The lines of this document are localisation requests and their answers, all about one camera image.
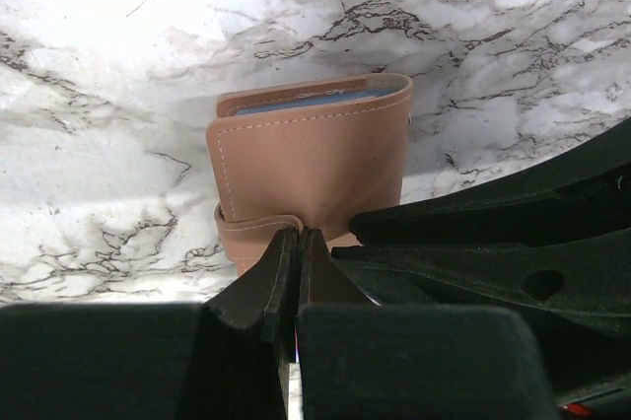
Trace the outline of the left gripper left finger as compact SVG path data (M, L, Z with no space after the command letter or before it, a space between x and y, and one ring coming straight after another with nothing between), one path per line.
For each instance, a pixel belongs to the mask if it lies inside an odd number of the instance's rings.
M285 418L298 239L277 232L205 303L3 308L2 417Z

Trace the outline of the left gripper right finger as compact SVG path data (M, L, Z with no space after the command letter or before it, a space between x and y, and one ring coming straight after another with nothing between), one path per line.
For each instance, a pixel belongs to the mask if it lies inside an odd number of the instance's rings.
M306 230L297 343L307 419L553 419L536 340L495 307L374 304Z

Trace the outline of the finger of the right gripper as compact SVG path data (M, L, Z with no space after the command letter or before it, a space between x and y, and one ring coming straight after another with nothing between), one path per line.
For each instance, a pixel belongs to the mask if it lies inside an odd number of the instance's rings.
M364 245L554 245L629 226L629 120L528 169L350 223Z

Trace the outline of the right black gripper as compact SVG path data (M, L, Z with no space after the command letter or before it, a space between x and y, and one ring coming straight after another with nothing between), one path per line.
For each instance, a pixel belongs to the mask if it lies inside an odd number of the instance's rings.
M630 232L558 245L362 245L334 258L529 308L558 403L630 417Z

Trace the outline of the tan leather card holder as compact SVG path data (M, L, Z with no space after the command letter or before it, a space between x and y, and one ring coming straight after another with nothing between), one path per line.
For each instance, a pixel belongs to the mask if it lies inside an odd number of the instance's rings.
M375 73L230 93L206 143L218 236L244 275L276 232L321 230L356 245L350 221L395 206L402 191L413 81Z

